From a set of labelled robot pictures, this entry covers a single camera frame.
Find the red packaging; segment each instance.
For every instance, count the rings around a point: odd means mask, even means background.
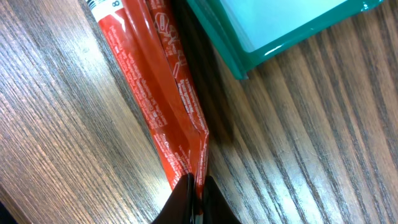
[[[144,115],[171,188],[192,173],[201,198],[208,128],[168,5],[149,1],[149,11],[144,0],[86,1]]]

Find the wooden table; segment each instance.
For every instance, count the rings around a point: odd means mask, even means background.
[[[236,81],[186,7],[210,174],[243,223],[398,222],[398,0]],[[147,223],[170,187],[83,0],[0,3],[0,199],[21,223]]]

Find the black object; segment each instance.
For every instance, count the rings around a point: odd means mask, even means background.
[[[181,177],[162,211],[152,224],[192,224],[193,202],[197,200],[193,191],[194,185],[192,174]],[[207,176],[205,180],[201,208],[203,210],[203,224],[241,223],[229,208],[216,182],[210,176]]]

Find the teal lid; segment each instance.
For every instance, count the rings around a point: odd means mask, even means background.
[[[382,0],[187,0],[237,79],[261,62]]]

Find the wooden surface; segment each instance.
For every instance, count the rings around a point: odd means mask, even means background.
[[[178,10],[210,174],[243,223],[398,222],[397,0],[240,82]],[[153,220],[169,184],[85,2],[3,0],[0,18],[2,203],[21,223]]]

